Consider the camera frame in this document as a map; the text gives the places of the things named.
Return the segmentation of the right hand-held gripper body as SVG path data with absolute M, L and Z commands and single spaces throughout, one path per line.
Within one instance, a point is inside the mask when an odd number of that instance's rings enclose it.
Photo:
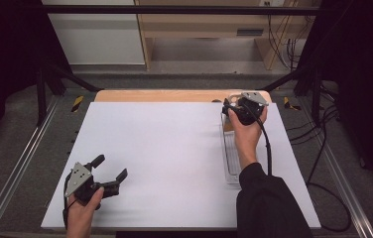
M 235 113 L 242 125 L 248 126 L 257 121 L 268 101 L 258 91 L 245 91 L 240 94 Z

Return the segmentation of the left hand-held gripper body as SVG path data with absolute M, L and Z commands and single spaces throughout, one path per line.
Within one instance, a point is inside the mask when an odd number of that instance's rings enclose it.
M 64 184 L 64 208 L 68 208 L 68 199 L 73 194 L 82 205 L 87 205 L 93 194 L 103 187 L 103 198 L 119 194 L 119 185 L 106 185 L 106 182 L 96 182 L 85 165 L 76 163 L 65 178 Z

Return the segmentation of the clear plastic box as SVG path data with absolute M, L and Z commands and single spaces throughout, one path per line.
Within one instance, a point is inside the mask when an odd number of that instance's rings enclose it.
M 224 114 L 221 114 L 221 139 L 225 179 L 228 184 L 239 184 L 239 175 L 241 172 L 241 168 L 234 141 L 235 133 L 234 130 L 231 132 L 223 131 L 224 118 Z

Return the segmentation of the person's right hand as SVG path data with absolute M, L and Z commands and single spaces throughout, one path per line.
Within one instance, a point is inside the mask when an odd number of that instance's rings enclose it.
M 232 109 L 228 110 L 228 116 L 235 133 L 234 140 L 240 168 L 245 169 L 258 162 L 256 148 L 262 135 L 262 128 L 258 122 L 243 125 Z

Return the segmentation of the person's left hand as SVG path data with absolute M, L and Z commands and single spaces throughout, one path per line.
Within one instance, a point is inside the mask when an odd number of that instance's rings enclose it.
M 104 188 L 99 188 L 87 205 L 82 205 L 73 194 L 69 197 L 67 230 L 91 228 L 94 211 L 101 202 L 103 193 Z

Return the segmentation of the white table mat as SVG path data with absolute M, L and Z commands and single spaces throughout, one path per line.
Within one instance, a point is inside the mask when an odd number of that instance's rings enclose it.
M 126 169 L 116 196 L 92 225 L 109 230 L 232 230 L 239 184 L 225 179 L 221 104 L 93 102 L 65 167 L 105 161 L 92 174 L 108 182 Z

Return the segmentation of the wooden table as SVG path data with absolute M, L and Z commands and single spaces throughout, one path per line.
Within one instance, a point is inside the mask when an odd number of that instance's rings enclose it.
M 100 90 L 95 102 L 212 102 L 230 95 L 240 95 L 243 89 L 115 89 Z

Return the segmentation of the grey label plate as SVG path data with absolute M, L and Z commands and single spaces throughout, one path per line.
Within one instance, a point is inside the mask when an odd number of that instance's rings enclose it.
M 237 29 L 237 37 L 260 37 L 264 34 L 264 29 Z

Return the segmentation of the light wooden desk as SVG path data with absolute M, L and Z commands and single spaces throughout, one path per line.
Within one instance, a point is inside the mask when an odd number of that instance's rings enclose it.
M 134 0 L 137 6 L 317 7 L 320 0 Z M 255 41 L 264 66 L 282 58 L 288 39 L 308 37 L 314 16 L 140 14 L 145 42 L 162 38 L 234 38 Z M 264 29 L 260 37 L 237 37 L 237 29 Z

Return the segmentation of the white cabinet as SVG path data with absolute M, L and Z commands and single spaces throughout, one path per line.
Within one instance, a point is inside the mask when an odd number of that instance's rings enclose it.
M 50 14 L 71 65 L 144 64 L 135 14 Z

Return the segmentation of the black curtain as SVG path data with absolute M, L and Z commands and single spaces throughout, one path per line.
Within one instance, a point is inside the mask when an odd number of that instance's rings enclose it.
M 42 0 L 0 0 L 0 120 L 6 99 L 36 83 L 41 67 L 36 54 L 70 70 L 48 14 L 29 9 L 42 4 Z
M 373 168 L 373 0 L 320 0 L 299 67 L 314 65 L 338 85 L 350 135 Z

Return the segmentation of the aluminium rail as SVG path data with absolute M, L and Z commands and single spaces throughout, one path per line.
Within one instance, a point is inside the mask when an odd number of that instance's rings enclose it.
M 342 204 L 348 210 L 349 221 L 358 233 L 359 238 L 373 238 L 373 227 L 367 218 L 359 199 L 357 198 L 351 184 L 340 167 L 332 148 L 326 140 L 326 124 L 327 121 L 332 119 L 338 114 L 334 105 L 326 107 L 324 110 L 319 110 L 320 125 L 316 126 L 311 119 L 311 103 L 308 99 L 300 98 L 299 102 L 303 107 L 303 112 L 310 120 L 310 124 L 317 128 L 319 132 L 314 136 L 317 144 L 319 145 L 319 152 L 316 156 L 316 161 L 320 157 L 324 158 L 324 162 L 328 168 L 331 178 L 334 182 L 338 197 L 341 199 Z
M 0 220 L 3 216 L 13 194 L 15 193 L 28 165 L 30 164 L 33 156 L 37 152 L 39 145 L 41 144 L 43 137 L 57 111 L 57 107 L 61 103 L 62 98 L 60 96 L 53 96 L 49 106 L 47 107 L 47 114 L 43 122 L 36 127 L 31 135 L 29 142 L 14 166 L 13 171 L 8 176 L 5 184 L 0 191 Z

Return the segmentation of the black frame strut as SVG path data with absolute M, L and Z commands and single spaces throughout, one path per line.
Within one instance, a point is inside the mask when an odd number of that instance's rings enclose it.
M 36 72 L 38 126 L 41 126 L 47 118 L 46 86 L 50 88 L 53 95 L 64 95 L 64 93 L 66 92 L 66 87 L 62 83 L 63 78 L 69 79 L 71 82 L 81 86 L 88 91 L 100 91 L 99 87 L 96 87 L 75 76 L 69 70 L 65 70 L 54 64 L 46 64 L 45 66 L 41 66 Z
M 321 70 L 317 66 L 302 66 L 280 79 L 262 87 L 262 90 L 271 92 L 281 85 L 296 79 L 294 93 L 296 96 L 305 96 L 311 91 L 311 119 L 316 126 L 320 125 L 320 92 L 321 92 Z

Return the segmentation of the black horizontal frame bar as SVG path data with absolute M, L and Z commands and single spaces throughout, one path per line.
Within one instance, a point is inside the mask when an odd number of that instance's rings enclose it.
M 291 15 L 316 16 L 319 8 L 232 7 L 232 6 L 163 6 L 163 5 L 43 5 L 51 14 L 184 14 L 184 15 Z

